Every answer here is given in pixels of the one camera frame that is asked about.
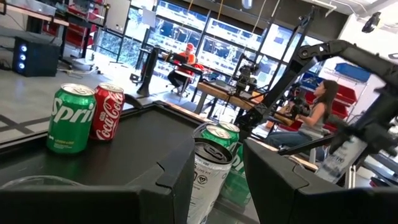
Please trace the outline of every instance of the blue storage bin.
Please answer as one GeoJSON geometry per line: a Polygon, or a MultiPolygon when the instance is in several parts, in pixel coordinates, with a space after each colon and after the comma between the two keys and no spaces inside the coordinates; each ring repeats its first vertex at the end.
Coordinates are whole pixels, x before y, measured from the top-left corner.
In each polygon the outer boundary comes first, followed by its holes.
{"type": "Polygon", "coordinates": [[[347,63],[338,63],[335,70],[348,78],[353,78],[364,83],[366,83],[371,76],[371,73],[365,69],[347,63]]]}
{"type": "Polygon", "coordinates": [[[315,90],[319,84],[323,81],[323,78],[320,78],[310,72],[304,73],[301,82],[302,82],[302,87],[305,87],[307,89],[315,90]]]}

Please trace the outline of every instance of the sprite can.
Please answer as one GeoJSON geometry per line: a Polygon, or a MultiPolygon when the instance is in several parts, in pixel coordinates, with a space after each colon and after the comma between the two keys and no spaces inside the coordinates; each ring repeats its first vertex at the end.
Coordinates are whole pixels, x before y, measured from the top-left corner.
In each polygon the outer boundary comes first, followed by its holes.
{"type": "Polygon", "coordinates": [[[224,129],[219,128],[217,126],[213,125],[206,126],[201,136],[205,139],[217,142],[218,144],[224,146],[228,150],[231,145],[231,135],[224,129]]]}
{"type": "Polygon", "coordinates": [[[229,172],[220,194],[225,199],[240,207],[245,207],[251,199],[248,182],[244,173],[243,146],[239,147],[233,159],[231,172],[229,172]]]}
{"type": "Polygon", "coordinates": [[[73,154],[85,149],[95,112],[94,90],[67,83],[55,93],[47,147],[56,153],[73,154]]]}
{"type": "Polygon", "coordinates": [[[220,121],[220,127],[226,130],[231,136],[231,143],[236,143],[239,141],[239,132],[241,131],[238,127],[231,123],[220,121]]]}

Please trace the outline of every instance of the clear plastic cup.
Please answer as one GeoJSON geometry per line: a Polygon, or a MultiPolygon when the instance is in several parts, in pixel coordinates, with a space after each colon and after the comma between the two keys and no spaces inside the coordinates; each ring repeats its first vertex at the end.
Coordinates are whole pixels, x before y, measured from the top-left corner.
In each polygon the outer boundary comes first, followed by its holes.
{"type": "Polygon", "coordinates": [[[33,175],[28,177],[22,177],[16,180],[12,180],[3,186],[1,189],[17,189],[17,188],[26,188],[29,186],[43,186],[43,185],[62,185],[62,186],[84,186],[83,184],[79,184],[78,182],[65,179],[63,177],[57,177],[52,175],[33,175]]]}

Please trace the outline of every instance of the sprite logo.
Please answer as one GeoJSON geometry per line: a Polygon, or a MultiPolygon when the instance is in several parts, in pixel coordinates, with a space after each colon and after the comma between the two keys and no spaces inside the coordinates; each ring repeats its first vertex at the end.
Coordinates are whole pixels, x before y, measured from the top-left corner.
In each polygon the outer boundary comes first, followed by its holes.
{"type": "Polygon", "coordinates": [[[52,106],[51,115],[53,117],[53,122],[57,123],[60,120],[69,121],[71,123],[85,123],[91,121],[94,116],[94,104],[90,103],[88,110],[78,109],[74,111],[72,108],[62,105],[62,100],[60,98],[54,98],[54,103],[52,106]]]}
{"type": "Polygon", "coordinates": [[[242,174],[244,175],[243,161],[241,160],[241,157],[239,155],[235,156],[234,161],[232,162],[232,168],[238,172],[243,170],[242,174]]]}

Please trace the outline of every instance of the white can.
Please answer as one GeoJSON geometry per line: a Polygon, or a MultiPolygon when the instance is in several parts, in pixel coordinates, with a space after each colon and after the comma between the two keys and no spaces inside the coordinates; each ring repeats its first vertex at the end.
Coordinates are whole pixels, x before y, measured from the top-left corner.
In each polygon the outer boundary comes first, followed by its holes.
{"type": "Polygon", "coordinates": [[[223,146],[196,139],[195,175],[187,224],[201,224],[210,213],[228,172],[232,155],[223,146]]]}

